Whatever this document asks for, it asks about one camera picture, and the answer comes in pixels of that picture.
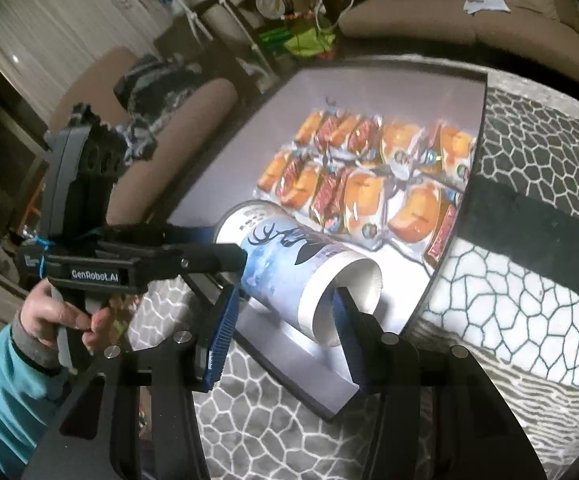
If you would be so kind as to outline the person left hand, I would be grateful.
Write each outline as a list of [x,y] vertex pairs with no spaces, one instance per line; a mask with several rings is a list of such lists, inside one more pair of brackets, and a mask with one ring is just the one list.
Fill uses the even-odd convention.
[[52,296],[52,284],[43,280],[29,292],[22,305],[19,319],[24,331],[44,344],[56,348],[58,327],[71,328],[82,336],[84,347],[99,352],[110,345],[112,326],[122,297],[112,296],[94,314],[86,314],[73,304]]

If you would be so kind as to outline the teal sleeve left forearm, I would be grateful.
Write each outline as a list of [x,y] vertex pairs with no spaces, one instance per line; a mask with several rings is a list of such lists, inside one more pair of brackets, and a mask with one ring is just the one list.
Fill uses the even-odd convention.
[[0,479],[19,479],[66,397],[68,370],[20,317],[0,331]]

